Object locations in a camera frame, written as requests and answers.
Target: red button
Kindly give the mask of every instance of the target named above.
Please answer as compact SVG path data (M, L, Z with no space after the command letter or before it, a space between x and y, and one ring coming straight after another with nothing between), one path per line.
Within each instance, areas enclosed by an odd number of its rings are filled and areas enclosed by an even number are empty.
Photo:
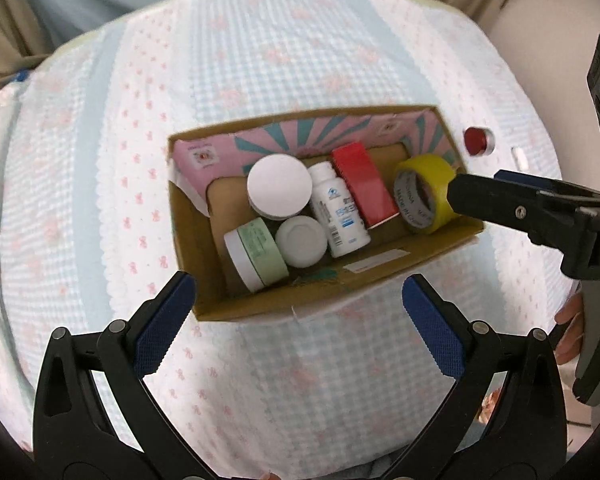
M493 134L487 128L471 126L464 131L464 146L471 156L489 155L494 144Z

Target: red box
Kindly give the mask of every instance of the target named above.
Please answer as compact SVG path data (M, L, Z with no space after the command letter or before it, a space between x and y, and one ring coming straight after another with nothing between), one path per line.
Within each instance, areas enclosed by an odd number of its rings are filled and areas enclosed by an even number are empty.
M362 142L336 148L331 156L336 170L347 183L367 229L400 214Z

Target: white jar lid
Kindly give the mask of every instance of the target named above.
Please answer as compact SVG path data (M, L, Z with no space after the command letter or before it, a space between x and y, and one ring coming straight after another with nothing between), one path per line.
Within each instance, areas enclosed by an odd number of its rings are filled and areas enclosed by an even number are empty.
M224 244L229 251L229 256L234 263L235 270L240 274L241 280L251 292L257 292L264 288L264 283L258 276L256 269L253 267L249 255L247 254L240 235L237 230L229 231L224 235Z
M315 265L327 251L324 228L309 216L294 216L283 222L276 244L286 264L296 269Z
M297 215L309 202L312 187L311 176L304 164L283 153L261 158L247 177L251 207L272 220Z

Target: human hand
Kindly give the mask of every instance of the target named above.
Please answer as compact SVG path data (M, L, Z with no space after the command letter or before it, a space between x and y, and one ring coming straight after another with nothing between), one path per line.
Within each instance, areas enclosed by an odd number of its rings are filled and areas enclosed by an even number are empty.
M584 336L584 302L579 292L569 298L554 317L558 325L571 323L555 348L555 361L559 365L568 363L582 350Z
M486 424L491 415L493 415L494 410L496 409L496 404L500 399L500 394L502 393L502 387L499 387L497 390L493 390L489 395L487 395L482 401L482 407L480 408L480 413L478 415L478 421Z

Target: cardboard box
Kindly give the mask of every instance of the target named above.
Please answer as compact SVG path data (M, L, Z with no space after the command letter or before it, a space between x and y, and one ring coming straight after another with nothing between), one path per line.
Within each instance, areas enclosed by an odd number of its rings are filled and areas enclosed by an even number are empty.
M170 154L176 140L203 139L217 134L239 132L290 119L397 114L431 110L431 107L384 106L311 110L278 116L215 124L176 134L170 138ZM433 110L438 123L455 151L448 130ZM391 144L368 150L389 190L393 189L395 165L408 158L404 144ZM328 159L328 154L305 158L310 166ZM369 231L371 243L338 259L325 255L308 269L289 269L288 280L256 294L248 293L235 271L223 235L256 218L246 193L246 177L219 178L207 189L210 218L200 213L184 193L170 182L173 236L178 266L195 277L198 297L193 311L199 320L231 320L275 310L299 307L318 300L337 298L378 282L466 243L484 228L482 222L458 218L430 235L412 234L398 216ZM269 224L272 232L276 224Z

